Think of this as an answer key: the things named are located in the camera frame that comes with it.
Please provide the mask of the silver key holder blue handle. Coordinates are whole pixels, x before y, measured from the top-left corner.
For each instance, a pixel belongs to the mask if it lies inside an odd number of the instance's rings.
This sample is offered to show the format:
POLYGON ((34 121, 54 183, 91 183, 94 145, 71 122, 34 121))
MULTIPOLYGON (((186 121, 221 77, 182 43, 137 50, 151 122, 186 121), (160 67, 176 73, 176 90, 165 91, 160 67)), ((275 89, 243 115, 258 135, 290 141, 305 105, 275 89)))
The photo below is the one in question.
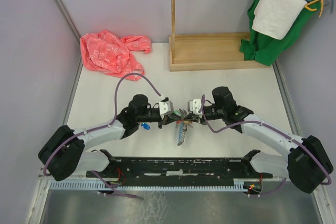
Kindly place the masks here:
POLYGON ((177 146, 181 146, 186 138, 186 133, 187 133, 187 127, 188 127, 188 122, 183 120, 183 123, 179 124, 175 128, 178 129, 178 141, 177 141, 177 146))

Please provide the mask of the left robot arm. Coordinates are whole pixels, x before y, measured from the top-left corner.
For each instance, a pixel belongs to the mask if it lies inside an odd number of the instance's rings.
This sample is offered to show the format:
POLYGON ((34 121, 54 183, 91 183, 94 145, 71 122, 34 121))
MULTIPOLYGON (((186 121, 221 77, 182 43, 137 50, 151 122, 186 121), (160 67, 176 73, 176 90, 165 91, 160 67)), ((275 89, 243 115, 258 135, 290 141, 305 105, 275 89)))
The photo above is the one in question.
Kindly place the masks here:
POLYGON ((137 94, 110 122, 82 130, 72 130, 67 125, 59 127, 41 148, 38 158, 45 166, 45 175, 56 181, 91 170, 110 177, 116 171, 115 162, 104 151, 89 153, 88 149, 127 138, 139 129, 141 123, 157 123, 162 128, 180 119, 168 98, 150 105, 145 95, 137 94))

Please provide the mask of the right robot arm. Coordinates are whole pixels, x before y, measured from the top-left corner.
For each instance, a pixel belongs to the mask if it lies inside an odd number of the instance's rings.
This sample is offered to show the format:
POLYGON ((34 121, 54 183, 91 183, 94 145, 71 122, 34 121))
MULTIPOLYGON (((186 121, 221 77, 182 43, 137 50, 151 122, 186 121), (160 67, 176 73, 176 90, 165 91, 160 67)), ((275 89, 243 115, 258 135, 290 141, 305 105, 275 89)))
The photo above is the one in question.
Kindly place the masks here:
POLYGON ((252 150, 244 156, 241 172, 246 177, 267 173, 290 180, 304 193, 312 193, 320 185, 331 185, 333 165, 322 146, 313 135, 302 137, 278 129, 252 110, 238 105, 228 87, 217 87, 212 91, 214 102, 206 105, 206 99, 190 100, 187 103, 189 116, 200 124, 222 120, 226 125, 213 133, 233 129, 253 137, 277 152, 270 155, 252 150))

